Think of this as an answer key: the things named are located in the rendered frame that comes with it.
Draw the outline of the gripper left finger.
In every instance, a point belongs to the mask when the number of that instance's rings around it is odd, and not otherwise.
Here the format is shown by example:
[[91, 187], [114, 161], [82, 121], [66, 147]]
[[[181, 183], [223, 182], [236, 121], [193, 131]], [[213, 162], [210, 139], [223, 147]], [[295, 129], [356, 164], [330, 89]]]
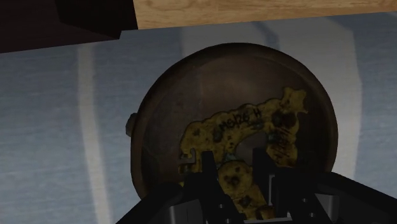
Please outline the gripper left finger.
[[242, 215], [218, 182], [211, 151], [202, 153], [202, 172], [185, 184], [162, 183], [116, 224], [244, 224]]

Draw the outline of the brown round bowl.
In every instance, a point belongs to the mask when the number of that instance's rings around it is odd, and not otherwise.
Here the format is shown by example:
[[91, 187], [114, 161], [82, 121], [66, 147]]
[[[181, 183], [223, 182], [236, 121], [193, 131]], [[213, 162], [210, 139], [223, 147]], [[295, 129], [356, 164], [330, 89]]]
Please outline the brown round bowl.
[[130, 172], [138, 196], [162, 182], [179, 182], [179, 142], [189, 123], [243, 104], [279, 98], [284, 87], [306, 91], [299, 115], [298, 166], [330, 171], [338, 128], [328, 94], [301, 62], [252, 43], [225, 43], [193, 53], [168, 68], [130, 116]]

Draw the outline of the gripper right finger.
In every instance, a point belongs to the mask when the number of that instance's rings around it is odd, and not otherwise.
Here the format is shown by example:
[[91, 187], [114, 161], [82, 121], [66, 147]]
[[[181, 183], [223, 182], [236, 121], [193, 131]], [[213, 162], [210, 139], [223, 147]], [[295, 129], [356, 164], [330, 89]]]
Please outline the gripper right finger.
[[277, 220], [269, 224], [397, 224], [397, 199], [334, 172], [278, 167], [253, 149], [253, 178]]

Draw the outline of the yellow spotted flat figure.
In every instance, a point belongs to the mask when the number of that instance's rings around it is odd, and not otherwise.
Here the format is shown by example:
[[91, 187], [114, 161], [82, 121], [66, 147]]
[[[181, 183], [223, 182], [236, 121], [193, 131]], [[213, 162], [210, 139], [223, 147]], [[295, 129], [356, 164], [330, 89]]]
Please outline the yellow spotted flat figure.
[[201, 153], [211, 151], [222, 190], [231, 197], [238, 212], [247, 220], [270, 219], [270, 207], [253, 181], [251, 165], [237, 158], [237, 146], [254, 134], [268, 137], [266, 152], [278, 166], [294, 167], [298, 158], [295, 146], [299, 129], [297, 115], [305, 113], [306, 91], [284, 88], [283, 97], [261, 104], [244, 104], [219, 112], [210, 118], [190, 123], [180, 142], [180, 174], [200, 172]]

